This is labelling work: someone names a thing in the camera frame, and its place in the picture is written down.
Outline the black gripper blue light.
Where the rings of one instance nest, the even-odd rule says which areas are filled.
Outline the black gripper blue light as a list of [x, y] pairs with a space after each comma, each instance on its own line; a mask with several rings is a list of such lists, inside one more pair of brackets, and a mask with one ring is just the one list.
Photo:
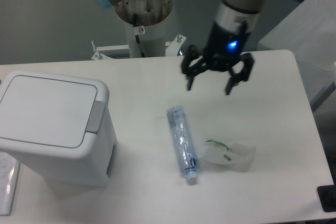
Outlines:
[[[232, 88], [241, 81], [249, 80], [255, 60], [249, 52], [241, 54], [250, 35], [247, 28], [247, 22], [243, 21], [238, 24], [237, 32], [231, 32], [214, 22], [203, 50], [195, 45], [187, 47], [181, 63], [181, 71], [187, 80], [187, 91], [191, 90], [194, 78], [207, 70], [229, 72], [230, 78], [225, 87], [226, 95], [229, 95]], [[233, 67], [240, 62], [243, 63], [243, 67], [240, 72], [235, 72]]]

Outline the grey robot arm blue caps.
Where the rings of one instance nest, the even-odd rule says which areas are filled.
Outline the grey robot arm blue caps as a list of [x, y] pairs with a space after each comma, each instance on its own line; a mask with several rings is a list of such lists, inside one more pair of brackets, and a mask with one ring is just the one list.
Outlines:
[[[95, 0], [102, 8], [114, 7], [118, 15], [131, 25], [141, 57], [148, 53], [143, 35], [153, 25], [164, 21], [171, 12], [172, 0]], [[250, 53], [243, 53], [249, 35], [254, 30], [265, 0], [221, 0], [208, 41], [203, 49], [189, 45], [181, 71], [187, 88], [194, 78], [207, 71], [229, 72], [225, 93], [242, 81], [248, 81], [254, 65]]]

